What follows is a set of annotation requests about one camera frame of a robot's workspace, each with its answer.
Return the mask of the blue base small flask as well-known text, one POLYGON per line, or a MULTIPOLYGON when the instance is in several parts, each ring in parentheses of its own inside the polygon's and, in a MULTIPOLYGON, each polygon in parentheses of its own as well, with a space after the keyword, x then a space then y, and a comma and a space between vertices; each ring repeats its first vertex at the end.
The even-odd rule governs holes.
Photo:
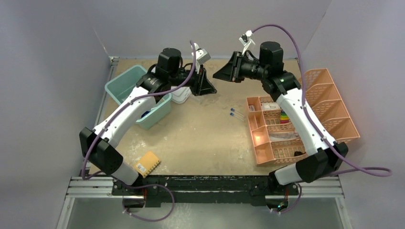
POLYGON ((141 115, 141 119, 147 117, 150 112, 151 112, 151 111, 146 111, 145 113, 143 113, 143 114, 141 115))

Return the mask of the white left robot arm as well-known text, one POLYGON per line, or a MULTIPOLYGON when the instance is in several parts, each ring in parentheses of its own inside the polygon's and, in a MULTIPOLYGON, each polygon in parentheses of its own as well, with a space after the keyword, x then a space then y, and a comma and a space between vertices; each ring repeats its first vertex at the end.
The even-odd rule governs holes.
POLYGON ((130 127, 142 115, 152 114, 162 97, 178 89, 188 87, 194 96, 217 92, 203 66, 210 59, 209 53, 193 43, 192 57, 191 68, 187 70, 179 50, 163 49, 157 63, 135 81, 135 87, 124 102, 102 123, 91 129, 84 127, 79 133, 84 162, 91 162, 101 172, 123 182, 130 195, 142 190, 139 172, 116 150, 130 127))

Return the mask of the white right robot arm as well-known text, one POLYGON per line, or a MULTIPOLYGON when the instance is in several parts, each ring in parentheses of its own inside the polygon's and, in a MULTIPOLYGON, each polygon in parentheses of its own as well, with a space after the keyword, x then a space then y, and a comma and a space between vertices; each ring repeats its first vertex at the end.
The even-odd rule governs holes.
POLYGON ((333 174, 348 153, 344 142, 338 143, 323 127, 294 74, 284 70, 283 49, 278 42, 263 42, 259 58, 250 60, 239 51, 213 74, 215 79, 240 83, 245 78, 259 80, 266 93, 287 114, 305 147, 307 157, 270 173, 268 188, 280 194, 287 184, 314 180, 333 174))

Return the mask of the white plastic bin lid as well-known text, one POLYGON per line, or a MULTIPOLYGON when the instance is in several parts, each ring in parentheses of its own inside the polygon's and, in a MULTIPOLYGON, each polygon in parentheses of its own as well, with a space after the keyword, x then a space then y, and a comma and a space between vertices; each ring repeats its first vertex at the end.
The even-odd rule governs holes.
POLYGON ((183 104, 191 95, 191 90, 189 87, 182 87, 171 93, 171 100, 177 104, 183 104))

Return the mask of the teal plastic bin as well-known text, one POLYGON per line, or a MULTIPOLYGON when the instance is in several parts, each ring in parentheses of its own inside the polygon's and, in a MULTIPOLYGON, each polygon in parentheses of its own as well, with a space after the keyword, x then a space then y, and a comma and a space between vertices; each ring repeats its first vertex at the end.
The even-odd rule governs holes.
MULTIPOLYGON (((135 88, 138 80, 147 73, 141 65, 134 65, 105 85, 105 91, 118 104, 122 104, 135 88)), ((141 128, 148 130, 171 112, 171 94, 164 95, 149 115, 136 121, 141 128)))

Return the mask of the orange mesh file rack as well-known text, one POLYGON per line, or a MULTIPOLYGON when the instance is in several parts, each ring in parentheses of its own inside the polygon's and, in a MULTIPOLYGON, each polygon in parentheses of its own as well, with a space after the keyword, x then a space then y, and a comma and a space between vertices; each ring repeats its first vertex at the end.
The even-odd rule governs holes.
POLYGON ((258 166, 284 166, 298 162, 325 146, 360 138, 328 69, 312 69, 299 82, 306 84, 303 112, 302 93, 282 99, 278 105, 270 96, 248 97, 248 126, 258 166))

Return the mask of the aluminium table edge rail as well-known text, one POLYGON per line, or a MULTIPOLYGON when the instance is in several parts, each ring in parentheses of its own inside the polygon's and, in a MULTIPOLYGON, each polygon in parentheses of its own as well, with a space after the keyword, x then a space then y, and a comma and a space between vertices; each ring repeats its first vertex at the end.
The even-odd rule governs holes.
POLYGON ((108 102, 108 94, 105 91, 105 84, 114 78, 119 61, 121 60, 121 58, 118 56, 110 56, 109 58, 110 58, 110 66, 107 69, 107 74, 106 76, 102 77, 97 87, 99 89, 99 93, 97 94, 98 104, 94 120, 91 123, 85 124, 84 127, 88 128, 94 127, 98 125, 100 122, 102 122, 101 119, 104 117, 105 105, 108 102))

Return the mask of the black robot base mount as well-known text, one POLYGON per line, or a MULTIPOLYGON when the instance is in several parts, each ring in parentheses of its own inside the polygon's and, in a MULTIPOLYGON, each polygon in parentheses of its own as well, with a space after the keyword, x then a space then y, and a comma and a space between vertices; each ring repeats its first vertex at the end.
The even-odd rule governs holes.
POLYGON ((295 184, 277 186, 268 175, 149 175, 131 186, 114 181, 112 195, 133 207, 135 199, 147 208, 162 203, 250 204, 270 209, 286 208, 288 198, 299 193, 295 184))

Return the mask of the aluminium front frame rail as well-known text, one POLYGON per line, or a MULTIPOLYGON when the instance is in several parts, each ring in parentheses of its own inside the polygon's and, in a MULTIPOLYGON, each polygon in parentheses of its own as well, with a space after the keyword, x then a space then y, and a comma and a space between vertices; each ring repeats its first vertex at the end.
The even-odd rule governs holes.
POLYGON ((338 177, 322 178, 312 183, 271 187, 267 176, 214 176, 214 175, 151 175, 137 183, 139 190, 125 187, 116 179, 94 177, 83 181, 70 179, 64 206, 57 228, 65 229, 74 204, 81 198, 117 198, 127 205, 145 201, 146 207, 160 207, 162 203, 250 204, 291 210, 294 198, 331 198, 337 205, 341 224, 351 229, 344 192, 338 177))

